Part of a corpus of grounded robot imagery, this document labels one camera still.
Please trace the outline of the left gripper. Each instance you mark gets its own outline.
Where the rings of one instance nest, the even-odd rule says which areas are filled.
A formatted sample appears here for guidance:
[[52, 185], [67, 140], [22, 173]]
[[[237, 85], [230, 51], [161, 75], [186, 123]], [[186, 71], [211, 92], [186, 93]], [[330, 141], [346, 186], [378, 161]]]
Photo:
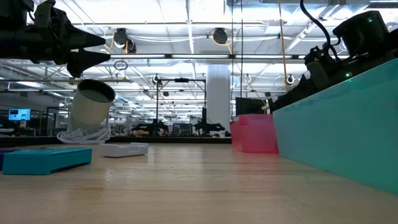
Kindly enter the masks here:
[[[74, 78], [80, 78], [85, 70], [111, 58], [109, 54], [85, 50], [68, 54], [57, 30], [65, 13], [54, 5], [55, 1], [44, 1], [35, 7], [33, 1], [1, 0], [1, 58], [67, 64]], [[62, 34], [62, 42], [69, 49], [84, 49], [103, 45], [106, 40], [69, 24]]]

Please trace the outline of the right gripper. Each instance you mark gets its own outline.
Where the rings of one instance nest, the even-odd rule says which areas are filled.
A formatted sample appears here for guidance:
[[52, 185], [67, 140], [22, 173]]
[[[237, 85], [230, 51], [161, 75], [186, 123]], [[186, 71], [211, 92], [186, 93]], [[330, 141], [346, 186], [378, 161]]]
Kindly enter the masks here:
[[270, 99], [271, 113], [312, 95], [313, 91], [322, 91], [352, 78], [352, 72], [345, 70], [341, 60], [333, 60], [317, 46], [310, 49], [304, 61], [309, 77], [301, 76], [296, 85], [292, 85], [291, 91], [278, 96], [275, 101]]

